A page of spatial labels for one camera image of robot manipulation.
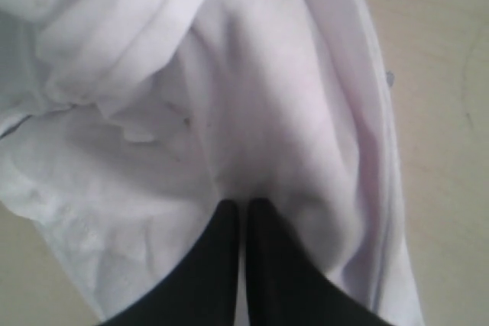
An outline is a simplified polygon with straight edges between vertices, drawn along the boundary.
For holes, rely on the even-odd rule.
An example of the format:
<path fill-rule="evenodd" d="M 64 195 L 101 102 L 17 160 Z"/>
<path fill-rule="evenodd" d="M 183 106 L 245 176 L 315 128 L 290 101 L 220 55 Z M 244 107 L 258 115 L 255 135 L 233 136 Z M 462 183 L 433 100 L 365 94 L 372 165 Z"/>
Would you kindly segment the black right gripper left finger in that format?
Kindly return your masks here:
<path fill-rule="evenodd" d="M 238 288 L 238 206 L 218 203 L 189 253 L 149 293 L 105 325 L 233 325 Z"/>

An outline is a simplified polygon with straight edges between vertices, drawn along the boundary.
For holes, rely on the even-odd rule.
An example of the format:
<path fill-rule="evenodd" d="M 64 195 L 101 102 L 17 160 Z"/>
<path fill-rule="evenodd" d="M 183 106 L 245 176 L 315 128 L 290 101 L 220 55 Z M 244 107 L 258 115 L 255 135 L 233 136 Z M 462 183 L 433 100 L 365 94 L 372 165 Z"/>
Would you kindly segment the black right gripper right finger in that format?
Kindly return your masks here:
<path fill-rule="evenodd" d="M 316 269 L 266 199 L 248 206 L 245 278 L 251 325 L 378 324 Z"/>

